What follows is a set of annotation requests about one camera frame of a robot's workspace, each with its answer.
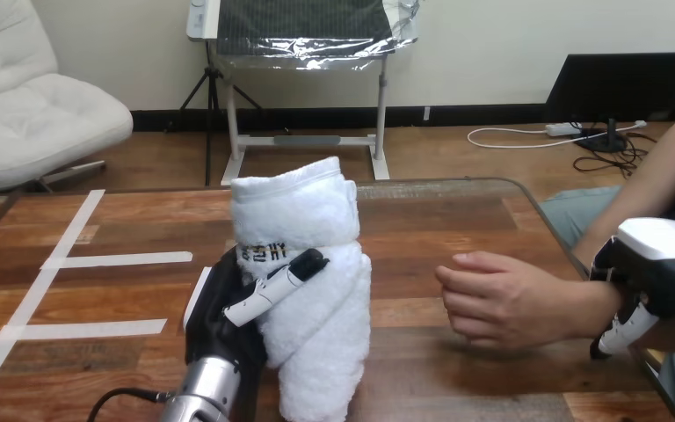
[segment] fingers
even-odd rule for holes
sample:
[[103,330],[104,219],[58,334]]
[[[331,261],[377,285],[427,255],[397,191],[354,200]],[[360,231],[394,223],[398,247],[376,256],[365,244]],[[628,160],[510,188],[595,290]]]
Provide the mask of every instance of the fingers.
[[480,349],[504,349],[500,341],[494,338],[471,338],[469,344]]
[[515,258],[483,251],[454,255],[453,260],[462,270],[482,273],[511,273],[527,265]]
[[449,315],[449,322],[454,331],[466,337],[470,343],[479,338],[493,339],[498,334],[495,325],[479,319]]
[[466,273],[439,266],[436,268],[436,279],[448,290],[464,295],[488,297],[496,293],[490,284],[488,274]]
[[461,295],[446,288],[441,296],[444,299],[444,307],[452,314],[482,320],[489,320],[492,317],[488,310],[490,306],[486,306],[483,299]]

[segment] tripod stand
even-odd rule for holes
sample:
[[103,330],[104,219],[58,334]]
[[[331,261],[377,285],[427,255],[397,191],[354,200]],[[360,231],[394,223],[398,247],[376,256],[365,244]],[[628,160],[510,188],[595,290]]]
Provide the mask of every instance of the tripod stand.
[[[216,80],[217,79],[224,79],[224,75],[221,73],[220,70],[218,70],[214,63],[211,61],[211,49],[208,46],[208,41],[205,43],[206,45],[206,59],[208,65],[206,66],[206,69],[203,71],[203,76],[200,77],[200,80],[198,81],[197,84],[195,84],[195,88],[192,89],[192,92],[190,92],[190,95],[187,96],[187,99],[185,102],[182,104],[181,107],[179,107],[179,115],[178,115],[178,124],[176,129],[177,130],[182,130],[182,114],[187,108],[187,105],[190,104],[190,100],[192,100],[192,97],[195,96],[195,94],[198,92],[198,89],[200,89],[200,86],[208,80],[208,110],[206,112],[206,186],[211,185],[211,131],[213,130],[211,128],[211,119],[213,118],[213,113],[215,112],[216,114],[221,114],[221,108],[219,107],[219,97],[218,97],[218,91],[216,90]],[[233,85],[234,91],[238,92],[239,95],[241,95],[244,99],[246,99],[252,106],[254,106],[256,109],[258,109],[258,112],[263,114],[265,110],[263,110],[263,107],[260,106],[252,97],[247,95],[246,92],[242,91],[238,86]],[[170,122],[170,128],[174,127],[173,123]]]

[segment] gray pants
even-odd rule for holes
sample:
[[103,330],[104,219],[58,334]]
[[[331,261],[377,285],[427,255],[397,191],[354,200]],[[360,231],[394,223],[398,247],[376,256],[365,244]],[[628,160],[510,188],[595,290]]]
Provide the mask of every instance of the gray pants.
[[[619,186],[614,186],[564,191],[545,200],[540,207],[557,234],[572,248],[619,190]],[[675,403],[675,353],[664,360],[659,380]]]

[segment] black baseboard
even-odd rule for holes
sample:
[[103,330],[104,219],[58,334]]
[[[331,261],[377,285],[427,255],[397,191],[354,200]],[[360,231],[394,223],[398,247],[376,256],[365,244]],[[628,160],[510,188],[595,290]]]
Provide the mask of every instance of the black baseboard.
[[[425,107],[388,107],[386,127],[407,126],[475,126],[542,123],[544,104],[504,105],[438,105],[431,107],[429,120],[424,121]],[[204,109],[140,110],[133,114],[134,131],[161,132],[206,130]],[[376,108],[276,108],[259,112],[240,109],[236,112],[242,132],[289,129],[353,129],[376,126]],[[675,108],[660,120],[675,120]],[[226,113],[215,113],[211,119],[214,131],[228,130]]]

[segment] towel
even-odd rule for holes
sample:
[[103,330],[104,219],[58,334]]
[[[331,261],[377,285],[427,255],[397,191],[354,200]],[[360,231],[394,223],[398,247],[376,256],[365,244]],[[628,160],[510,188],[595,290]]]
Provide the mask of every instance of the towel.
[[357,241],[356,185],[331,157],[275,178],[234,179],[231,192],[237,262],[249,281],[309,248],[330,260],[258,325],[268,366],[279,369],[281,415],[344,421],[371,331],[371,261]]

